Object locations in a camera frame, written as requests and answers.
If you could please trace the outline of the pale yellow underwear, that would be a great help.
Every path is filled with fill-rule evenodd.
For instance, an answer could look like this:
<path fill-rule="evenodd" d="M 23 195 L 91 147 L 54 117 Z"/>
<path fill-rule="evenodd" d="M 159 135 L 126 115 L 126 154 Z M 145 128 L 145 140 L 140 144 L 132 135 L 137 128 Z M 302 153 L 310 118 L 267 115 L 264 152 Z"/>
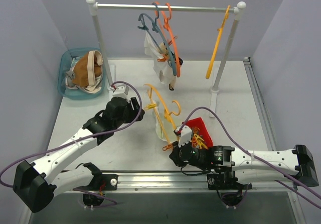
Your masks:
<path fill-rule="evenodd" d="M 163 129 L 158 121 L 158 118 L 156 116 L 155 111 L 152 111 L 152 116 L 155 120 L 155 132 L 158 136 L 159 139 L 166 141 L 166 142 L 174 142 L 176 141 L 176 135 L 174 134 L 174 129 L 172 126 L 172 123 L 169 122 L 168 120 L 165 119 L 164 113 L 160 112 L 159 110 L 159 101 L 153 101 L 153 103 L 156 103 L 156 108 L 154 108 L 156 110 L 156 112 L 158 113 L 159 119 L 162 122 L 163 125 Z"/>

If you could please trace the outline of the yellow hanger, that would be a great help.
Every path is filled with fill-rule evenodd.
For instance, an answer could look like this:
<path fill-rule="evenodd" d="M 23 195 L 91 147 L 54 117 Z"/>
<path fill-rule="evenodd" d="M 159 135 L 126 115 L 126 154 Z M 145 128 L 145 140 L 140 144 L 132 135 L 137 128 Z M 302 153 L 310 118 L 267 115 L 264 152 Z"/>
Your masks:
<path fill-rule="evenodd" d="M 208 66 L 208 69 L 207 69 L 207 72 L 206 72 L 206 75 L 205 75 L 206 79 L 209 79 L 210 76 L 211 76 L 211 73 L 212 73 L 214 61 L 215 61 L 216 54 L 217 54 L 217 51 L 218 51 L 218 48 L 219 48 L 219 44 L 220 44 L 221 36 L 222 36 L 223 30 L 224 30 L 224 27 L 225 27 L 225 23 L 226 23 L 227 19 L 229 18 L 229 9 L 230 9 L 230 5 L 227 6 L 225 14 L 224 14 L 224 17 L 223 17 L 223 20 L 222 20 L 222 23 L 221 23 L 221 26 L 220 26 L 220 28 L 217 29 L 218 35 L 217 35 L 217 38 L 216 38 L 216 42 L 215 42 L 215 45 L 214 45 L 214 49 L 213 49 L 213 53 L 212 53 L 212 56 L 211 56 L 211 59 L 210 59 L 210 63 L 209 63 L 209 66 Z"/>
<path fill-rule="evenodd" d="M 160 112 L 164 113 L 165 119 L 172 123 L 173 129 L 175 130 L 177 128 L 177 123 L 175 122 L 173 117 L 177 117 L 181 113 L 181 106 L 180 106 L 179 102 L 176 101 L 176 100 L 172 100 L 172 103 L 174 103 L 177 106 L 177 111 L 176 112 L 175 111 L 170 111 L 168 106 L 166 105 L 166 102 L 164 101 L 163 97 L 158 92 L 158 90 L 154 86 L 152 86 L 151 84 L 145 84 L 145 86 L 147 87 L 147 96 L 148 96 L 149 101 L 150 101 L 149 104 L 152 104 L 154 100 L 155 101 L 159 101 L 159 110 L 160 110 Z M 156 112 L 156 110 L 154 108 L 153 109 L 149 109 L 149 110 L 151 110 L 151 111 L 154 110 L 155 111 L 156 116 L 158 118 L 158 121 L 159 121 L 159 123 L 160 123 L 160 125 L 161 125 L 161 127 L 163 129 L 162 122 L 159 119 L 159 116 L 158 116 L 158 113 Z M 173 143 L 173 142 L 172 143 L 171 142 L 168 143 L 166 141 L 164 141 L 164 142 L 165 142 L 165 145 L 169 145 L 169 144 Z"/>

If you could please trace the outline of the brown underwear cream waistband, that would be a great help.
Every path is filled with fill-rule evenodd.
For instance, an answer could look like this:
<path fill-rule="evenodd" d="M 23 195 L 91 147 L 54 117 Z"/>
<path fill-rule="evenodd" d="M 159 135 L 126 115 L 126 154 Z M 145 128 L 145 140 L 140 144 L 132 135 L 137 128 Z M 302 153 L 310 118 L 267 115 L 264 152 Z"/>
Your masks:
<path fill-rule="evenodd" d="M 101 89 L 103 79 L 103 57 L 98 50 L 89 51 L 81 58 L 72 70 L 72 84 L 88 93 Z"/>

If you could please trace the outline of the yellow clothespin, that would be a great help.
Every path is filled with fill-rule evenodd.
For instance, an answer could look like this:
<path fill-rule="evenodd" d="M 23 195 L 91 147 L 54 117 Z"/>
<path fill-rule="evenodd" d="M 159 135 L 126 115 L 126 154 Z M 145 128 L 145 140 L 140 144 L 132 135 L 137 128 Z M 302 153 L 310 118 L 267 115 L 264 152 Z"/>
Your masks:
<path fill-rule="evenodd" d="M 157 104 L 156 103 L 152 103 L 152 104 L 148 104 L 144 109 L 145 110 L 149 110 L 149 109 L 153 109 L 157 107 Z"/>

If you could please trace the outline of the orange clothespin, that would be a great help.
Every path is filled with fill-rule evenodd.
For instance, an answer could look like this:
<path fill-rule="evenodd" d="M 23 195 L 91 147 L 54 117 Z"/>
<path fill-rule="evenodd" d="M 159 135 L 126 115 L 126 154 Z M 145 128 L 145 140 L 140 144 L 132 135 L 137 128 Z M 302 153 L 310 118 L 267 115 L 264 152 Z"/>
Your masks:
<path fill-rule="evenodd" d="M 174 145 L 174 144 L 169 144 L 169 145 L 163 146 L 162 150 L 163 150 L 163 151 L 172 150 L 172 149 L 175 148 L 175 147 L 176 147 L 176 145 Z"/>

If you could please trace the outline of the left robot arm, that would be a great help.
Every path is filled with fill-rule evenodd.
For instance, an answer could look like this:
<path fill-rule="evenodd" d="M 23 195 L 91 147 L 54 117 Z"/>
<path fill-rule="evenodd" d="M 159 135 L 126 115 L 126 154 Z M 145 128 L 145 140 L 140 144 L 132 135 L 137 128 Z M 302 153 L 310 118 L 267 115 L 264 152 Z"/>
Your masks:
<path fill-rule="evenodd" d="M 97 189 L 101 171 L 92 163 L 63 170 L 87 151 L 99 146 L 122 125 L 131 126 L 144 115 L 140 97 L 113 97 L 106 108 L 90 118 L 74 136 L 61 146 L 49 150 L 32 163 L 24 160 L 16 167 L 13 191 L 33 213 L 43 210 L 59 194 L 76 187 Z"/>

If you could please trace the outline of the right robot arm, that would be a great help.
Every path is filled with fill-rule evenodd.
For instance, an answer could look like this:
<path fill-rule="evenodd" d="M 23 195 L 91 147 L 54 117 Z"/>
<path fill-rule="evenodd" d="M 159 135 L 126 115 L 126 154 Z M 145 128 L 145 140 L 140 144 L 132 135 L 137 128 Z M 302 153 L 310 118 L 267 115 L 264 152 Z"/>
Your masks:
<path fill-rule="evenodd" d="M 198 149 L 174 142 L 169 158 L 178 167 L 194 166 L 214 179 L 219 190 L 238 189 L 253 182 L 293 181 L 319 185 L 312 153 L 305 145 L 284 151 L 246 151 L 231 146 Z"/>

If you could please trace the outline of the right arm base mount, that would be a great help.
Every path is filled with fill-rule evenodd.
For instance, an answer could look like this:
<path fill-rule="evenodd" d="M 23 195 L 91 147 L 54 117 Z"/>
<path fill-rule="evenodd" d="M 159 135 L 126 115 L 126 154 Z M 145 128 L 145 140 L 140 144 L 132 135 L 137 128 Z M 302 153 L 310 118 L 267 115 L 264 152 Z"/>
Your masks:
<path fill-rule="evenodd" d="M 209 190 L 245 190 L 248 184 L 241 184 L 233 172 L 210 173 L 206 175 Z"/>

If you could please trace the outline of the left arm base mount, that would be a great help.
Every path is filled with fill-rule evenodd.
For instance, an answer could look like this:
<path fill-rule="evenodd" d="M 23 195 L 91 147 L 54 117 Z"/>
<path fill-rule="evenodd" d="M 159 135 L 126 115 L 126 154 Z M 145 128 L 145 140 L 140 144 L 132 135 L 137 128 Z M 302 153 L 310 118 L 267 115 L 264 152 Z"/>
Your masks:
<path fill-rule="evenodd" d="M 80 185 L 77 188 L 81 190 L 90 190 L 90 191 L 107 191 L 107 190 L 116 190 L 118 185 L 118 175 L 115 173 L 103 173 L 97 166 L 88 163 L 81 163 L 78 167 L 87 168 L 91 175 L 91 181 L 87 185 Z"/>

